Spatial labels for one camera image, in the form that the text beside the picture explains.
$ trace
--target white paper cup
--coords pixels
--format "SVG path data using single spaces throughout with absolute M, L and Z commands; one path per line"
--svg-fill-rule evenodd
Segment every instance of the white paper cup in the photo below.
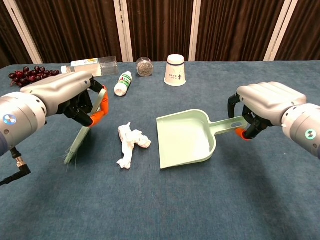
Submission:
M 182 86 L 186 83 L 184 56 L 179 54 L 168 56 L 164 82 L 173 87 Z

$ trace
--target brown curtain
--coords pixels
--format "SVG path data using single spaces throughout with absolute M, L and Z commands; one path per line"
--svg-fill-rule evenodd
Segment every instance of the brown curtain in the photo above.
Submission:
M 189 58 L 194 0 L 127 0 L 133 61 Z
M 113 0 L 16 0 L 44 63 L 116 56 Z
M 195 60 L 263 61 L 283 3 L 202 0 Z
M 320 60 L 319 0 L 297 2 L 275 60 Z
M 0 9 L 0 68 L 14 64 L 32 64 L 27 49 L 2 0 Z

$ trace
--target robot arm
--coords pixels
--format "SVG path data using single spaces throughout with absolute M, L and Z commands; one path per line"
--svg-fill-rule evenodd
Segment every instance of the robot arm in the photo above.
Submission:
M 251 124 L 237 129 L 245 140 L 254 139 L 267 127 L 282 127 L 286 137 L 320 159 L 320 106 L 279 82 L 241 86 L 228 100 L 228 116 L 235 117 L 237 103 L 244 104 L 242 116 Z
M 106 93 L 101 111 L 88 115 L 93 108 L 88 89 L 99 93 L 106 87 L 91 73 L 81 71 L 48 77 L 0 97 L 0 157 L 11 151 L 20 169 L 0 186 L 30 173 L 16 146 L 47 124 L 47 117 L 64 114 L 84 127 L 93 127 L 108 114 Z

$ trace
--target blue tablecloth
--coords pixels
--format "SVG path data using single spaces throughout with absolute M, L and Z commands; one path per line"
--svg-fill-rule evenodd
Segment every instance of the blue tablecloth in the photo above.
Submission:
M 48 70 L 62 64 L 44 64 Z M 269 127 L 246 142 L 218 135 L 211 159 L 160 169 L 156 118 L 189 109 L 212 122 L 228 118 L 227 101 L 239 86 L 278 81 L 320 105 L 320 61 L 186 62 L 187 83 L 164 83 L 165 62 L 150 77 L 135 63 L 119 74 L 97 77 L 109 93 L 110 111 L 91 133 L 76 160 L 64 156 L 81 126 L 64 115 L 47 119 L 17 146 L 31 174 L 0 187 L 0 240 L 320 239 L 320 160 Z M 0 70 L 0 96 L 10 87 L 12 65 Z M 124 97 L 113 89 L 121 73 L 133 81 Z M 90 92 L 94 101 L 97 94 Z M 238 104 L 236 113 L 242 112 Z M 131 122 L 150 138 L 136 146 L 131 169 L 121 169 L 120 125 Z M 17 171 L 10 153 L 0 157 L 0 177 Z

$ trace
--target crumpled tissue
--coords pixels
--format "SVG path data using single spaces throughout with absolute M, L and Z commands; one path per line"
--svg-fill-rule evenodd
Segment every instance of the crumpled tissue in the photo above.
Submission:
M 122 142 L 122 153 L 123 158 L 118 160 L 116 163 L 120 165 L 123 169 L 131 168 L 132 153 L 135 148 L 135 144 L 140 147 L 147 149 L 151 145 L 149 138 L 142 134 L 142 131 L 131 130 L 129 122 L 126 125 L 121 125 L 118 127 L 119 137 Z

